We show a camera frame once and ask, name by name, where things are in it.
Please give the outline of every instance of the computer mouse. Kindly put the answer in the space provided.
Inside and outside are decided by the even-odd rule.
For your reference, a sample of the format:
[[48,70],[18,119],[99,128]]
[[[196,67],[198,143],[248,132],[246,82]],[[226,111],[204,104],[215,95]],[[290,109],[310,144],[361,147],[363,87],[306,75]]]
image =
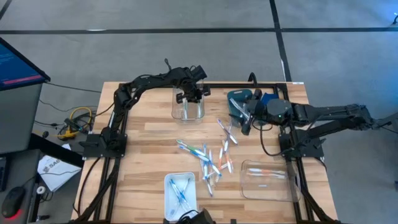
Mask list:
[[1,206],[1,214],[4,218],[11,218],[18,212],[24,195],[25,189],[23,187],[14,187],[8,192]]

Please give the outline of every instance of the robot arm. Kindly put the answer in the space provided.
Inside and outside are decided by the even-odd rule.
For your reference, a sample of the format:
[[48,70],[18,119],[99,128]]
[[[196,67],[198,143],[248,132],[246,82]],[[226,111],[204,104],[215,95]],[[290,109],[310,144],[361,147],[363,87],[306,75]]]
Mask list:
[[80,143],[85,148],[83,157],[124,156],[127,136],[120,134],[119,128],[127,112],[139,101],[146,90],[175,86],[183,90],[183,93],[179,93],[176,97],[177,103],[182,103],[183,99],[198,103],[202,95],[210,95],[208,86],[204,86],[203,89],[197,87],[197,82],[206,77],[200,65],[193,70],[187,67],[171,69],[169,66],[167,73],[140,75],[132,82],[122,84],[114,92],[114,108],[108,126],[101,131],[101,134],[90,134],[86,142]]
[[250,117],[242,125],[242,133],[245,135],[250,133],[250,125],[255,119],[278,126],[293,124],[298,127],[311,127],[316,121],[332,121],[333,125],[319,132],[318,137],[344,129],[376,128],[376,121],[363,105],[314,107],[281,99],[272,99],[263,105],[261,96],[261,90],[256,90],[248,100]]

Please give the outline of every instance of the desk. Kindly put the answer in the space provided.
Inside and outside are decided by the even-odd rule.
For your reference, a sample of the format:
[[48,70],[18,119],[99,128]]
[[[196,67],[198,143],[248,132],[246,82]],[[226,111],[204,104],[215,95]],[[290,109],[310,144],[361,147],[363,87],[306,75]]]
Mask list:
[[[98,111],[105,110],[113,102],[113,92],[119,83],[106,82],[103,86]],[[303,84],[287,83],[290,101],[308,103]],[[231,158],[235,172],[224,175],[216,185],[210,198],[201,178],[199,160],[177,148],[176,139],[190,142],[206,142],[213,149],[213,158],[218,158],[221,140],[225,138],[216,119],[227,122],[227,92],[231,88],[212,88],[211,95],[205,98],[205,117],[199,125],[181,126],[171,117],[172,89],[158,88],[145,92],[129,112],[126,134],[128,143],[126,156],[121,160],[118,186],[113,207],[112,223],[162,223],[164,218],[164,177],[168,173],[193,172],[196,178],[198,209],[206,208],[218,223],[295,223],[294,208],[291,202],[248,200],[240,193],[240,167],[244,160],[280,162],[265,155],[259,141],[259,131],[252,129],[249,136],[236,131],[238,148],[231,147]],[[263,92],[273,93],[271,89]],[[96,118],[94,131],[99,133],[109,121],[111,110]],[[280,151],[277,135],[279,128],[264,133],[264,144],[270,153]],[[94,159],[85,162],[81,184]],[[90,174],[82,198],[82,209],[86,208],[97,194],[103,169],[101,159]],[[322,209],[337,218],[325,168],[315,159],[303,159],[308,188]],[[105,195],[101,209],[104,219],[108,196]],[[301,211],[305,214],[303,197]]]

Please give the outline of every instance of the black table leg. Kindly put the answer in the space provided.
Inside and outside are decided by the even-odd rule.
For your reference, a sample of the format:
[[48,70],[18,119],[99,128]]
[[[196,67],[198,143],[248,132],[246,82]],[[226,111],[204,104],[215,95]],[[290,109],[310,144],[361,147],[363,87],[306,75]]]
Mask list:
[[84,161],[81,155],[33,133],[30,135],[29,149],[40,149],[40,151],[48,156],[83,168]]
[[28,214],[28,223],[33,223],[36,222],[37,219],[37,212],[39,211],[39,205],[40,205],[40,195],[36,193],[37,188],[39,187],[39,180],[38,176],[35,178],[35,185],[34,185],[34,191],[32,194],[32,198],[30,199],[30,207],[29,207],[29,214]]

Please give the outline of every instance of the toothbrush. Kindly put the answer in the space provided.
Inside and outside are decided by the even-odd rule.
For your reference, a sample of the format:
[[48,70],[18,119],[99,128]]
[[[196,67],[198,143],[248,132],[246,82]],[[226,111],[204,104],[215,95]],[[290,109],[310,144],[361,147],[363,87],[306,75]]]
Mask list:
[[248,175],[258,176],[258,177],[276,177],[278,179],[284,179],[285,178],[284,175],[280,175],[280,174],[255,174],[255,173],[248,173]]
[[282,170],[266,170],[266,169],[258,169],[258,168],[249,168],[249,171],[251,172],[262,172],[262,173],[275,173],[275,174],[285,174],[285,171]]
[[183,106],[183,118],[185,119],[185,120],[187,120],[188,119],[188,102],[187,102],[187,99],[186,98],[184,98],[183,100],[182,100],[182,106]]
[[[185,193],[185,190],[187,189],[190,180],[191,180],[191,178],[188,178],[187,183],[185,184],[185,186],[182,189],[182,193]],[[176,202],[174,205],[174,207],[176,207],[176,209],[172,209],[170,211],[169,217],[173,217],[175,215],[175,212],[178,211],[178,209],[180,208],[180,206],[181,206],[181,203]]]
[[[207,145],[206,144],[203,144],[203,152],[206,154],[207,153]],[[208,166],[207,166],[207,162],[204,162],[204,164],[205,164],[205,175],[203,176],[203,178],[204,179],[207,179],[207,168],[208,168]]]
[[206,179],[207,189],[209,190],[210,197],[213,197],[213,191],[211,190],[209,179]]
[[228,146],[229,146],[229,139],[227,138],[227,140],[224,143],[224,152],[228,150]]
[[204,154],[204,153],[203,153],[201,150],[199,150],[198,148],[193,147],[193,146],[190,146],[190,145],[188,145],[188,144],[185,144],[185,143],[184,143],[182,140],[180,140],[180,139],[177,139],[176,142],[177,142],[178,144],[180,144],[180,145],[185,146],[187,149],[189,149],[189,150],[191,150],[191,151],[195,151],[195,152],[198,153],[199,155],[206,156],[206,154]]
[[221,169],[221,163],[223,160],[223,148],[220,149],[220,155],[218,157],[218,168]]
[[224,128],[223,124],[221,123],[220,119],[217,119],[217,123],[221,126],[221,128],[224,130],[225,134],[234,142],[235,144],[238,144],[238,141],[236,138],[231,134],[230,131],[228,131],[226,128]]
[[242,107],[240,107],[239,104],[233,98],[230,98],[229,100],[232,103],[232,105],[234,105],[234,107],[236,109],[238,109],[243,114],[243,116],[246,118],[246,120],[248,120],[249,115],[246,113],[246,111]]
[[213,162],[213,155],[211,153],[211,149],[209,150],[209,160],[210,162]]
[[185,198],[184,194],[178,189],[178,187],[175,185],[175,182],[173,179],[170,179],[170,185],[172,186],[175,194],[178,197],[178,201],[180,201],[181,206],[184,208],[185,211],[191,210],[191,206],[189,206],[187,199]]
[[225,153],[225,156],[226,156],[226,163],[227,163],[227,166],[228,166],[228,171],[229,171],[230,174],[232,174],[233,166],[232,166],[232,162],[230,162],[231,158],[229,157],[229,152],[228,151]]
[[187,149],[185,146],[178,146],[178,147],[180,149],[184,149],[184,150],[186,150],[188,152],[191,152],[191,154],[193,154],[194,156],[196,156],[197,158],[199,158],[199,159],[201,159],[201,160],[203,160],[205,162],[209,162],[210,161],[209,158],[207,158],[206,156],[199,155],[197,152],[191,151],[191,150]]
[[205,175],[205,168],[204,168],[204,162],[203,162],[203,160],[200,160],[200,168],[201,168],[202,174]]

